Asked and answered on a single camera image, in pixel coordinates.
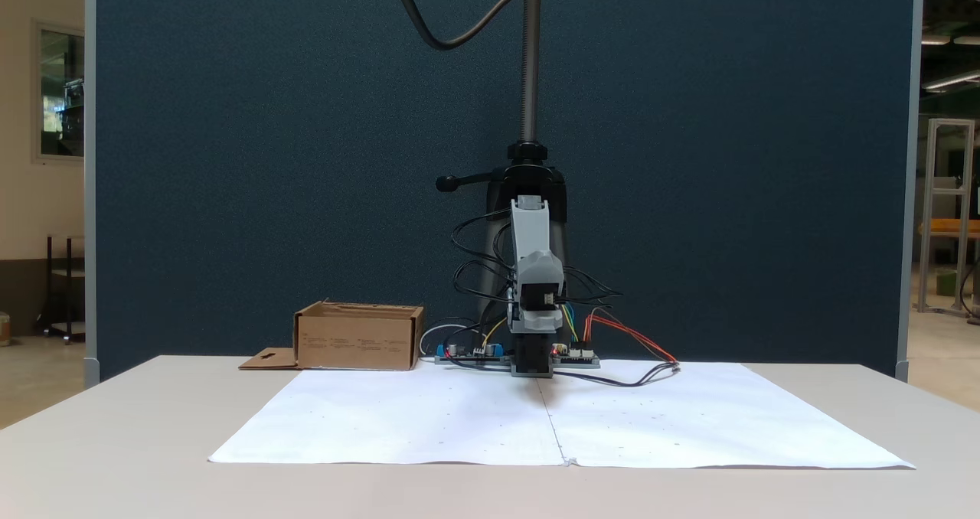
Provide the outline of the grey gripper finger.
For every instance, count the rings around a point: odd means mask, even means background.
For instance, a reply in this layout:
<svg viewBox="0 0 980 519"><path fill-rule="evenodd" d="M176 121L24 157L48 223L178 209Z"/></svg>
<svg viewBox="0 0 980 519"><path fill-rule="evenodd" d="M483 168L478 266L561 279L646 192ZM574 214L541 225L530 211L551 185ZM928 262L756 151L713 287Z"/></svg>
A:
<svg viewBox="0 0 980 519"><path fill-rule="evenodd" d="M564 326L564 314L559 309L543 311L510 307L508 310L508 330L512 334L556 334Z"/></svg>

